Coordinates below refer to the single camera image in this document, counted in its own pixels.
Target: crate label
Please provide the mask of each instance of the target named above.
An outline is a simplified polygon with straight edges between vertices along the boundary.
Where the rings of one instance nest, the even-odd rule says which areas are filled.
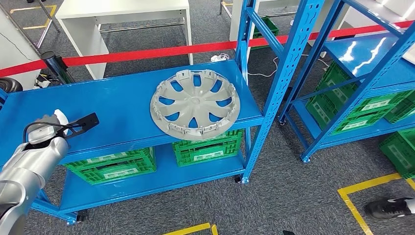
[[[394,144],[389,145],[388,149],[393,153],[393,155],[398,158],[399,162],[402,163],[402,165],[406,168],[409,169],[412,167],[412,164],[410,164],[408,162],[408,160],[406,160],[406,158],[404,158],[404,156],[399,152],[399,150],[396,148],[396,146]]]
[[[368,122],[367,120],[364,120],[364,121],[360,121],[360,122],[356,122],[356,123],[346,125],[346,126],[343,127],[342,131],[345,131],[345,130],[348,130],[348,129],[351,129],[351,128],[356,128],[356,127],[359,127],[359,126],[364,126],[364,125],[366,125],[367,122]]]
[[[193,157],[193,160],[196,161],[200,161],[200,160],[204,160],[204,159],[209,159],[209,158],[215,158],[215,157],[220,157],[223,156],[223,150],[221,151],[217,151],[217,152],[213,152],[213,153],[207,153],[207,154],[203,154],[203,155],[196,155]]]
[[[98,157],[98,158],[90,158],[90,159],[87,159],[87,162],[88,163],[98,163],[98,162],[102,162],[102,161],[105,161],[105,160],[120,158],[120,157],[125,157],[125,156],[127,156],[127,153],[121,152],[121,153],[116,153],[116,154],[105,155],[105,156]]]
[[[379,107],[383,107],[389,104],[390,99],[387,100],[383,100],[383,101],[379,101],[373,104],[367,104],[363,107],[362,111],[365,110],[371,110],[371,109],[375,109],[375,108],[379,108]]]
[[[396,111],[398,111],[398,108],[397,107],[394,107],[392,110],[391,110],[391,113],[392,114],[394,114],[394,113],[396,113]]]
[[[325,114],[324,110],[320,108],[320,105],[317,102],[315,102],[313,104],[313,107],[317,110],[317,113],[320,115],[323,121],[327,124],[330,121],[330,119],[328,118],[327,114]]]
[[[127,170],[120,170],[120,171],[116,171],[116,172],[112,172],[112,173],[107,173],[107,174],[104,174],[104,177],[105,177],[105,179],[112,179],[112,178],[131,175],[131,174],[135,174],[135,173],[138,173],[138,170],[136,168],[131,168],[131,169],[127,169]]]
[[[330,80],[327,82],[327,85],[334,86],[336,83],[333,82],[333,80]],[[340,90],[340,88],[333,89],[334,94],[336,94],[337,98],[340,99],[340,101],[344,104],[349,99],[343,92]]]

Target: wheel cover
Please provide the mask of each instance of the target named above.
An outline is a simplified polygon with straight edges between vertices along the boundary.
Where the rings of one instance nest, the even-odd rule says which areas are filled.
[[[182,140],[205,140],[227,131],[239,115],[235,87],[212,70],[183,70],[161,82],[150,102],[154,123]]]

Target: cable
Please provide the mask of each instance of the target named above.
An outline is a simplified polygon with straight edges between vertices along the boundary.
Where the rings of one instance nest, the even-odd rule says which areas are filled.
[[[264,75],[262,73],[248,73],[248,74],[251,75],[251,76],[260,75],[260,76],[264,76],[264,77],[271,77],[278,69],[278,65],[275,62],[275,60],[277,58],[278,57],[275,57],[273,59],[273,63],[275,64],[275,70],[270,75]],[[220,55],[215,55],[211,58],[211,61],[222,61],[222,60],[229,60],[229,55],[226,54],[226,53],[221,53]],[[317,60],[321,61],[324,65],[327,66],[327,68],[324,68],[324,70],[326,70],[326,69],[328,69],[328,67],[330,67],[330,65],[328,65],[324,60],[322,60],[322,59],[317,59]]]
[[[277,65],[277,63],[275,62],[275,60],[277,59],[278,57],[275,57],[274,59],[273,59],[273,63],[275,64],[275,70],[270,74],[270,75],[264,75],[264,74],[261,74],[261,73],[248,73],[249,75],[251,75],[251,76],[255,76],[255,75],[261,75],[261,76],[264,76],[264,77],[271,77],[276,71],[277,71],[277,68],[278,68],[278,65]]]
[[[264,77],[271,77],[276,71],[277,71],[277,69],[278,69],[278,65],[277,65],[277,63],[275,62],[275,59],[277,59],[278,57],[275,57],[274,59],[273,59],[273,63],[275,64],[275,70],[270,74],[270,75],[264,75],[264,74],[261,74],[261,73],[254,73],[254,74],[252,74],[252,73],[248,73],[249,75],[251,75],[251,76],[255,76],[255,75],[261,75],[261,76],[264,76]],[[326,70],[326,69],[328,69],[328,67],[330,67],[330,65],[328,65],[324,60],[322,60],[322,59],[317,59],[317,60],[319,60],[319,61],[321,61],[324,65],[326,65],[327,66],[327,68],[324,68],[324,70]]]
[[[1,36],[3,36],[6,40],[8,40],[11,44],[14,45],[14,47],[20,52],[20,54],[22,54],[26,59],[33,61],[31,59],[29,59],[25,54],[23,54],[23,52],[17,47],[16,44],[14,44],[14,42],[12,42],[10,39],[8,39],[6,36],[4,36],[2,33],[0,33]]]
[[[43,124],[43,125],[51,125],[51,126],[60,126],[60,127],[66,127],[66,128],[76,128],[76,127],[82,127],[82,125],[62,125],[62,124],[57,124],[57,123],[52,123],[52,122],[44,122],[44,121],[36,121],[36,122],[32,122],[30,124],[28,124],[24,129],[23,129],[23,143],[26,143],[26,133],[27,130],[30,126],[36,125],[36,124]]]

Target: black cable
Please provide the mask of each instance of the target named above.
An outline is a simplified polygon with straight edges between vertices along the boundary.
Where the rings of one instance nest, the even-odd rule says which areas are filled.
[[[33,61],[31,59],[29,59],[25,54],[23,54],[23,52],[17,47],[16,44],[14,44],[14,42],[12,42],[10,39],[8,39],[4,34],[0,33],[1,36],[3,36],[6,40],[8,40],[11,44],[14,45],[14,47],[20,52],[20,54],[22,54],[26,59]]]
[[[60,126],[60,127],[66,127],[66,128],[76,128],[76,127],[82,127],[82,125],[62,125],[62,124],[57,124],[57,123],[53,123],[53,122],[44,122],[44,121],[36,121],[36,122],[32,122],[30,124],[28,124],[24,129],[23,129],[23,143],[26,143],[26,133],[27,130],[30,126],[36,125],[36,124],[43,124],[43,125],[51,125],[51,126]]]

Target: green plastic crate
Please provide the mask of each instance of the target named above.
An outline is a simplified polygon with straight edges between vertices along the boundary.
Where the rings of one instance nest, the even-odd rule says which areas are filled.
[[[108,155],[82,160],[65,166],[92,185],[156,171],[152,147],[120,153],[115,157]]]
[[[332,62],[318,84],[316,91],[329,86],[334,86],[348,79],[350,79],[350,77],[335,62]],[[330,106],[334,108],[332,112],[337,113],[344,103],[353,95],[357,87],[358,86],[355,83],[351,83],[325,92],[324,94],[329,98],[330,103],[332,103]],[[386,94],[366,99],[354,108],[349,114],[349,117],[356,117],[374,111],[385,110],[387,108],[392,109],[396,104],[411,94],[411,92],[412,91]]]
[[[204,141],[178,141],[172,143],[177,165],[186,166],[235,156],[241,146],[244,130],[227,131]]]
[[[386,120],[395,123],[415,114],[415,92],[403,99],[389,113],[385,115]]]
[[[261,17],[261,19],[263,20],[263,22],[268,26],[268,28],[271,30],[271,32],[277,36],[279,29],[277,28],[277,26],[271,21],[271,19],[268,16],[264,16]],[[259,32],[258,28],[255,27],[254,29],[254,36],[253,38],[263,38],[262,33]],[[261,48],[266,48],[269,46],[260,46],[260,47],[252,47],[251,50],[255,50],[255,49],[261,49]]]
[[[389,109],[386,110],[380,110],[375,111],[368,114],[363,114],[360,116],[350,117],[346,118],[344,121],[342,121],[339,126],[333,131],[331,135],[335,135],[338,133],[343,133],[346,131],[356,130],[363,127],[372,126],[377,121],[379,121],[381,118],[387,114]]]
[[[415,177],[415,128],[398,131],[379,144],[402,178]]]
[[[330,120],[336,115],[327,102],[326,95],[319,95],[311,103],[306,104],[308,112],[313,116],[314,120],[318,123],[321,129],[324,129]],[[333,131],[332,135],[340,132],[356,130],[358,128],[367,127],[375,124],[380,120],[390,109],[375,111],[360,116],[348,116],[340,125]]]
[[[90,158],[86,160],[80,160],[72,163],[64,164],[72,171],[80,171],[93,167],[99,167],[104,165],[110,165],[118,162],[128,161],[134,158],[153,158],[153,148],[143,148],[127,152],[115,153],[97,158]]]

